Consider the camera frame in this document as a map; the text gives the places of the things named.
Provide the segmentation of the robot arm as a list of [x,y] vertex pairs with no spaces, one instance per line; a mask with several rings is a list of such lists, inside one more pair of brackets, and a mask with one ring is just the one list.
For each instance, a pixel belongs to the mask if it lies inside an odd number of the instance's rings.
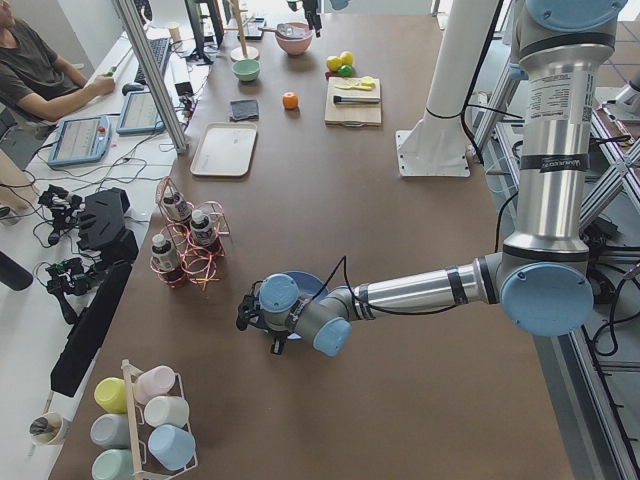
[[359,286],[299,289],[289,275],[255,283],[238,309],[280,353],[297,335],[337,355],[357,320],[380,314],[429,315],[475,301],[500,304],[519,328],[561,336],[593,309],[580,238],[580,210],[599,67],[613,54],[620,1],[520,1],[510,64],[524,72],[528,104],[514,232],[497,253],[463,266]]

